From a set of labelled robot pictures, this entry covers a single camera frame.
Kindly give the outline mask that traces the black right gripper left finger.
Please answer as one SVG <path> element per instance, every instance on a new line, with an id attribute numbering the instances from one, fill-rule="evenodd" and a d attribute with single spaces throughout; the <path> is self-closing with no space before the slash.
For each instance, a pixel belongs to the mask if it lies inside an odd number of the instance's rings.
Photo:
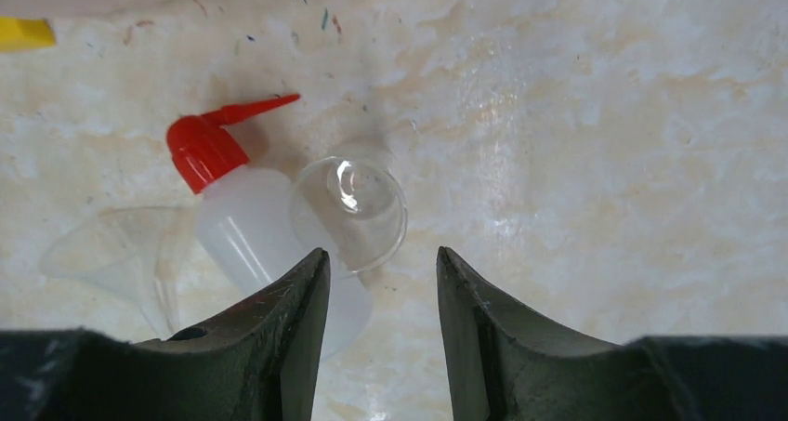
<path id="1" fill-rule="evenodd" d="M 1 334 L 5 420 L 308 420 L 331 281 L 315 249 L 281 279 L 166 340 Z"/>

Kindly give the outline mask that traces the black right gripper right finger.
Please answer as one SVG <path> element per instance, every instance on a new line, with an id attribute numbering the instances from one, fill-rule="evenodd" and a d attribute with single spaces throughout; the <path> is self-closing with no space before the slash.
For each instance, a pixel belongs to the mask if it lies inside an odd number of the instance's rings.
<path id="1" fill-rule="evenodd" d="M 783 420 L 783 335 L 647 335 L 623 345 L 553 321 L 437 254 L 457 420 Z"/>

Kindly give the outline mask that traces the yellow test tube rack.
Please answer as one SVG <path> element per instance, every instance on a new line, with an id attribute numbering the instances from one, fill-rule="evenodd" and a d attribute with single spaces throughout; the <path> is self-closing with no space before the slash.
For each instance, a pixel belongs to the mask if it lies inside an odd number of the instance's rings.
<path id="1" fill-rule="evenodd" d="M 14 53 L 55 46 L 56 36 L 47 20 L 12 17 L 0 19 L 0 50 Z"/>

